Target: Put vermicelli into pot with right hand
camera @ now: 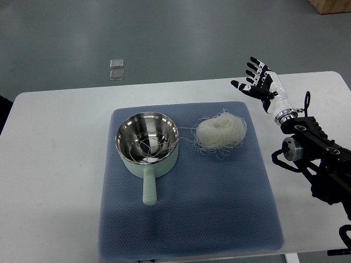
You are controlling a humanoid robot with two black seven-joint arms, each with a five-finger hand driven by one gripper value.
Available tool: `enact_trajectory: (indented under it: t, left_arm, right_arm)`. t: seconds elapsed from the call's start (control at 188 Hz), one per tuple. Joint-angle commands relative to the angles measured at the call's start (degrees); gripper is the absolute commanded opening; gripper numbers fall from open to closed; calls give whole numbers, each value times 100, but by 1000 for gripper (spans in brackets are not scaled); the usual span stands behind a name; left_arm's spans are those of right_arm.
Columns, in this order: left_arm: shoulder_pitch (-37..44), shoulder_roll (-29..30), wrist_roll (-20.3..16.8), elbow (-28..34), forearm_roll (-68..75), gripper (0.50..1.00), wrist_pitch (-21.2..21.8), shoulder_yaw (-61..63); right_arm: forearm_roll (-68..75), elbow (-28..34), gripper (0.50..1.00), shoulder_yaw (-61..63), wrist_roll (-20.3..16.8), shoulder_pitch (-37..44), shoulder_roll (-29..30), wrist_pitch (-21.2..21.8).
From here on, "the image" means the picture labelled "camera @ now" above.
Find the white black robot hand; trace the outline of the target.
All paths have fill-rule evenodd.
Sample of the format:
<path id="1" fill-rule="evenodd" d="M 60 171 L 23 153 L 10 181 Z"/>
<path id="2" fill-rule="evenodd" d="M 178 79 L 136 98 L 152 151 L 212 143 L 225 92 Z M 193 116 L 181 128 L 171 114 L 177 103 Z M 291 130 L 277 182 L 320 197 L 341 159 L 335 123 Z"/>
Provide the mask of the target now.
<path id="1" fill-rule="evenodd" d="M 247 63 L 245 83 L 231 81 L 236 89 L 243 94 L 262 102 L 267 114 L 274 117 L 277 125 L 297 117 L 297 110 L 288 100 L 288 93 L 278 75 L 265 63 L 251 57 Z"/>

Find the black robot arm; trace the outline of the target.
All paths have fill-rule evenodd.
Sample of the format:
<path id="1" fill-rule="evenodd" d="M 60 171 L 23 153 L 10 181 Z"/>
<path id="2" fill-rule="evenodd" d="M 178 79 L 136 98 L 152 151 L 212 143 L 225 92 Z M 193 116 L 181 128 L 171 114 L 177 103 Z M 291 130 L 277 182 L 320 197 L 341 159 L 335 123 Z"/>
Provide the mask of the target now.
<path id="1" fill-rule="evenodd" d="M 313 197 L 329 205 L 341 203 L 350 218 L 350 150 L 329 140 L 314 117 L 284 120 L 280 129 L 291 136 L 272 153 L 272 162 L 302 173 Z"/>

